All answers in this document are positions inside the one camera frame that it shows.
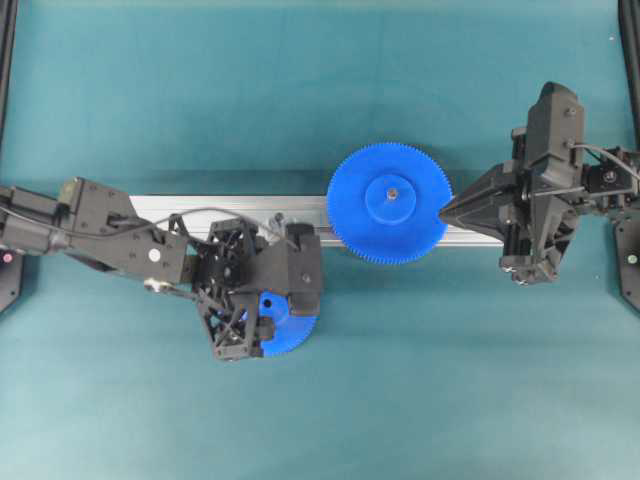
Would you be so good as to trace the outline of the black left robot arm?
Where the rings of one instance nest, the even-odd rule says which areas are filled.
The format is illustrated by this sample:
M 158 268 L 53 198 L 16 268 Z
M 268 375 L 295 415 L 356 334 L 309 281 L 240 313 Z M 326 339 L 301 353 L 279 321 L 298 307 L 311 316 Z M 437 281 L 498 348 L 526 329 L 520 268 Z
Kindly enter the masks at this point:
M 273 321 L 259 313 L 259 294 L 241 290 L 248 260 L 267 243 L 255 222 L 238 215 L 212 223 L 198 239 L 183 214 L 147 220 L 127 193 L 86 179 L 66 182 L 56 198 L 4 187 L 1 246 L 31 256 L 63 253 L 193 302 L 219 360 L 259 358 L 275 334 Z

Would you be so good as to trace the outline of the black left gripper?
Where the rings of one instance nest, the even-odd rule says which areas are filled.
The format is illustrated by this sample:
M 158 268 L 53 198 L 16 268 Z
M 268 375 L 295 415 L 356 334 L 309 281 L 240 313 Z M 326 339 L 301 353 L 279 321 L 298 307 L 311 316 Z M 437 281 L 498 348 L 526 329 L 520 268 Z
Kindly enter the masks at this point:
M 221 361 L 262 357 L 262 341 L 276 332 L 272 317 L 259 314 L 260 295 L 242 292 L 249 283 L 249 261 L 266 247 L 258 229 L 242 219 L 211 224 L 207 241 L 197 246 L 192 281 L 196 307 Z

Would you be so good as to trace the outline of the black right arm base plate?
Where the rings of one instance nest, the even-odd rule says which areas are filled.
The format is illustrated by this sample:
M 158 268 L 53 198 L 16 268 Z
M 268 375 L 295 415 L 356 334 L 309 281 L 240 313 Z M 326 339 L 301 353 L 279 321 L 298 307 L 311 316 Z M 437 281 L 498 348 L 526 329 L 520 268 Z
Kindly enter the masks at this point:
M 639 218 L 621 220 L 613 232 L 619 289 L 627 304 L 639 313 Z

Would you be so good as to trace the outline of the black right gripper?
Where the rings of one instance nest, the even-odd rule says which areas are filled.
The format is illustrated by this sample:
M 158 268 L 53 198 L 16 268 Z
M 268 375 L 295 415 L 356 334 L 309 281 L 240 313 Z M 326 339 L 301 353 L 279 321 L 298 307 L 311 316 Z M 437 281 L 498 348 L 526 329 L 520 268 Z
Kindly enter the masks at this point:
M 448 225 L 503 240 L 499 267 L 521 286 L 551 283 L 579 223 L 582 159 L 547 156 L 529 163 L 527 129 L 511 132 L 512 158 L 497 164 L 439 211 Z M 502 200 L 498 208 L 492 205 Z

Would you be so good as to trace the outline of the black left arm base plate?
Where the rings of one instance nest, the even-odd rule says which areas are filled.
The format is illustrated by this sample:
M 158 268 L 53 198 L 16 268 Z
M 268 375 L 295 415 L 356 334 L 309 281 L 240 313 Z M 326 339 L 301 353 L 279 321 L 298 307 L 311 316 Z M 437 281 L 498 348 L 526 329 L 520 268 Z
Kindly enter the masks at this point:
M 21 295 L 24 257 L 14 251 L 2 249 L 0 261 L 0 312 L 3 313 Z

